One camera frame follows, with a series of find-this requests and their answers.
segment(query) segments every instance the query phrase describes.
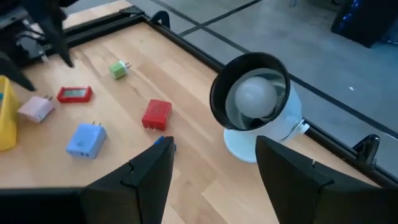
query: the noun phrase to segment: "white lamp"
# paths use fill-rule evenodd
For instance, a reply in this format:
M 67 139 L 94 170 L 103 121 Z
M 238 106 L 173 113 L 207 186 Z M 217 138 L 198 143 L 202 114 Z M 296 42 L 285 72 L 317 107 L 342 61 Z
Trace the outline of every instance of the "white lamp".
M 284 65 L 261 52 L 244 54 L 224 67 L 211 87 L 210 106 L 225 127 L 227 149 L 244 162 L 256 162 L 258 135 L 282 142 L 309 128 Z

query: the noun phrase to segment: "lamp base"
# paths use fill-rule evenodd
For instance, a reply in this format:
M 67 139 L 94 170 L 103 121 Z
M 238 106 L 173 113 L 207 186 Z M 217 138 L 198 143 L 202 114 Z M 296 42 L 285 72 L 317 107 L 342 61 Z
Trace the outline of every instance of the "lamp base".
M 224 129 L 225 146 L 238 159 L 256 163 L 256 136 L 242 131 Z

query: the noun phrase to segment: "black bracket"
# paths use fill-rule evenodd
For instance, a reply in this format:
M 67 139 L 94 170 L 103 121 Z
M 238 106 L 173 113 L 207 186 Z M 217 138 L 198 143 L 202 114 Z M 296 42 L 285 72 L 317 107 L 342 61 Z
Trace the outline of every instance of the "black bracket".
M 145 12 L 137 6 L 130 6 L 119 10 L 120 13 L 130 14 L 132 16 L 143 15 Z
M 169 14 L 166 11 L 159 11 L 152 16 L 150 19 L 151 22 L 159 22 L 163 25 L 166 26 L 167 28 L 170 28 L 170 17 Z
M 376 168 L 376 159 L 374 156 L 377 153 L 380 145 L 380 138 L 376 134 L 370 134 L 366 136 L 364 139 L 360 140 L 353 149 L 357 152 L 356 160 L 358 164 L 375 169 Z

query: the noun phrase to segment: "pink power adapter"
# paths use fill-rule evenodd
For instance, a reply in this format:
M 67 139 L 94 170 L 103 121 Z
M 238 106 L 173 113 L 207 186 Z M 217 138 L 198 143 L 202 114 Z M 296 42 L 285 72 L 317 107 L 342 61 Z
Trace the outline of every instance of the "pink power adapter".
M 45 96 L 45 98 L 33 96 L 19 108 L 18 113 L 35 123 L 40 123 L 54 109 L 51 100 L 52 97 L 48 96 Z

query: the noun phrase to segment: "black metal frame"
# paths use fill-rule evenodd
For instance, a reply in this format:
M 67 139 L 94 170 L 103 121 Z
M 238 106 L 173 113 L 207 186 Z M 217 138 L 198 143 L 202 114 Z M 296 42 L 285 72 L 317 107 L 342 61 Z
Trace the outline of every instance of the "black metal frame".
M 215 72 L 220 73 L 223 69 L 224 65 L 217 59 L 195 47 L 170 30 L 170 19 L 167 12 L 159 11 L 154 16 L 150 17 L 136 6 L 127 7 L 108 16 L 100 17 L 65 29 L 67 44 L 72 48 L 141 22 L 145 22 L 151 26 L 157 32 L 193 55 L 196 59 L 210 67 Z M 43 49 L 48 56 L 55 54 L 53 47 L 49 43 L 46 43 L 43 46 Z M 31 56 L 29 64 L 38 61 L 40 61 L 40 55 Z M 306 122 L 310 124 L 310 129 L 306 132 L 306 135 L 319 143 L 325 149 L 340 157 L 380 186 L 398 186 L 398 179 L 382 170 L 376 164 L 374 156 L 376 155 L 380 141 L 377 135 L 371 134 L 355 145 L 354 148 L 350 148 L 324 132 L 310 121 L 306 120 Z

